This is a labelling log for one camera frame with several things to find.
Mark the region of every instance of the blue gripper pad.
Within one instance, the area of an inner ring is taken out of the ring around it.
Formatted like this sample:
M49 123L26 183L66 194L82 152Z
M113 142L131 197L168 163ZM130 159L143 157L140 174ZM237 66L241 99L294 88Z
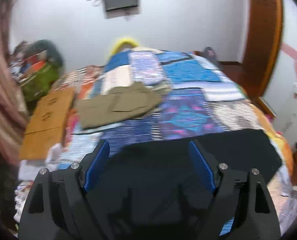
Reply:
M100 149L88 170L85 172L84 189L86 192L95 187L98 177L102 173L110 154L110 145L104 140L102 145L98 145Z
M188 153L203 185L213 193L220 181L215 157L207 153L197 140L189 142Z

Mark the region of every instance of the wooden door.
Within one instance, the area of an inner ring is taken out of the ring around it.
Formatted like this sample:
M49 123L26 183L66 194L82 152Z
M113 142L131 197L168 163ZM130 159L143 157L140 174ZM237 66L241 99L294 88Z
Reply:
M263 95L280 44L282 0L250 0L250 24L239 84L250 98Z

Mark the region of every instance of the bed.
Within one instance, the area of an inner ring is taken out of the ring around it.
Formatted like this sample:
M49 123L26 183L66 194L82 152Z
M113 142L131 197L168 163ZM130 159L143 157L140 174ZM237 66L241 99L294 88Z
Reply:
M192 53L133 48L114 55L104 67L92 65L64 75L50 93L75 87L76 98L87 99L106 94L113 87L130 86L135 81L159 93L162 103L144 116L92 129L81 127L73 107L66 125L64 152L58 160L59 169L80 162L100 139L109 141L113 156L121 147L133 143L262 129L282 159L282 166L268 184L279 215L291 191L292 151L243 89L205 58ZM24 200L29 188L30 182L25 182L16 193L25 192L21 196Z

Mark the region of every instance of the printed symbol on cardboard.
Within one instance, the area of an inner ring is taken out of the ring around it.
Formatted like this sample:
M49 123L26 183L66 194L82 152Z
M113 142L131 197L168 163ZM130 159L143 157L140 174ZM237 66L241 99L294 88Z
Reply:
M42 121L46 121L47 119L49 119L52 116L52 112L46 112L43 116L42 116Z
M51 105L55 104L56 102L57 102L57 98L52 98L52 99L49 101L48 105L51 106Z

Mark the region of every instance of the silver screw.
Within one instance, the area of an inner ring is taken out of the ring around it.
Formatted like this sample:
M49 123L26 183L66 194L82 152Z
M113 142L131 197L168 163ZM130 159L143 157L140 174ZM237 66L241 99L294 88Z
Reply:
M45 174L45 173L47 173L47 168L42 168L42 169L40 169L40 174Z
M228 165L226 163L220 163L219 167L222 169L222 170L226 170L228 168Z
M255 169L255 168L252 169L252 173L253 173L254 175L259 175L259 171L258 171L258 169Z
M78 163L72 163L71 164L71 168L74 169L74 170L76 170L78 167L80 167L80 164L78 164Z

